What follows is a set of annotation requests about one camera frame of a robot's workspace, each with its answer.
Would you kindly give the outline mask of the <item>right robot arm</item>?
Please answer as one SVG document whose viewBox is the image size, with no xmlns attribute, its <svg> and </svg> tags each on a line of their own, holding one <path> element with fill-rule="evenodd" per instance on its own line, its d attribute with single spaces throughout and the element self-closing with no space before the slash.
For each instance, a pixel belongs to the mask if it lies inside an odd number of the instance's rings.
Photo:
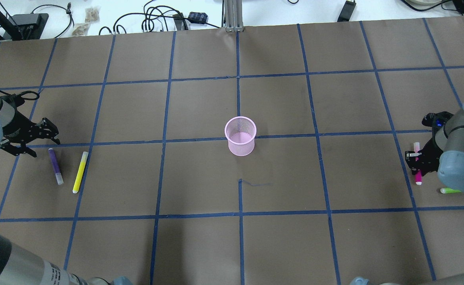
<svg viewBox="0 0 464 285">
<path fill-rule="evenodd" d="M 436 172 L 448 188 L 464 193 L 464 104 L 455 114 L 430 112 L 422 125 L 432 137 L 420 151 L 406 151 L 405 161 L 413 174 Z"/>
</svg>

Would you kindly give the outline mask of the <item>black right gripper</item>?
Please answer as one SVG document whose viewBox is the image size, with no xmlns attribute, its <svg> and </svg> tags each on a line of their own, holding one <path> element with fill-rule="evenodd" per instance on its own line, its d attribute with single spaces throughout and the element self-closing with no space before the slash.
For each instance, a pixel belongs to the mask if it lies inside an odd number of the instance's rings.
<svg viewBox="0 0 464 285">
<path fill-rule="evenodd" d="M 405 162 L 408 168 L 411 169 L 412 175 L 420 174 L 423 177 L 427 173 L 438 170 L 439 159 L 443 150 L 436 142 L 436 134 L 444 129 L 446 123 L 453 116 L 451 112 L 429 112 L 424 116 L 422 125 L 432 129 L 432 137 L 421 151 L 405 151 Z"/>
</svg>

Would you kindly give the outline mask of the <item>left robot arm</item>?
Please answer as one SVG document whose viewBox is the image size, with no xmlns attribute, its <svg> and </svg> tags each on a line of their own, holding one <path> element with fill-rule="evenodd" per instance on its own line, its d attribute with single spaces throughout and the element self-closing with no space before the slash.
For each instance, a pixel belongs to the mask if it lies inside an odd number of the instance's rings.
<svg viewBox="0 0 464 285">
<path fill-rule="evenodd" d="M 13 155 L 28 154 L 37 157 L 34 150 L 27 144 L 36 139 L 49 139 L 60 145 L 59 130 L 47 118 L 34 123 L 18 111 L 18 107 L 26 101 L 36 101 L 40 94 L 34 91 L 24 91 L 19 94 L 3 93 L 0 96 L 0 149 Z"/>
</svg>

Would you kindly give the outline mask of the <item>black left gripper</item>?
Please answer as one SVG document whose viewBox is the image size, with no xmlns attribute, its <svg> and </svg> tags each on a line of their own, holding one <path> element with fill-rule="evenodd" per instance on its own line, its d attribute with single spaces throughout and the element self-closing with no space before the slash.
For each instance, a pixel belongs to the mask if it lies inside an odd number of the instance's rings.
<svg viewBox="0 0 464 285">
<path fill-rule="evenodd" d="M 56 145 L 61 144 L 58 127 L 52 121 L 43 118 L 34 123 L 6 101 L 2 101 L 2 136 L 0 149 L 13 156 L 27 154 L 36 158 L 36 152 L 26 145 L 35 139 L 50 139 Z"/>
</svg>

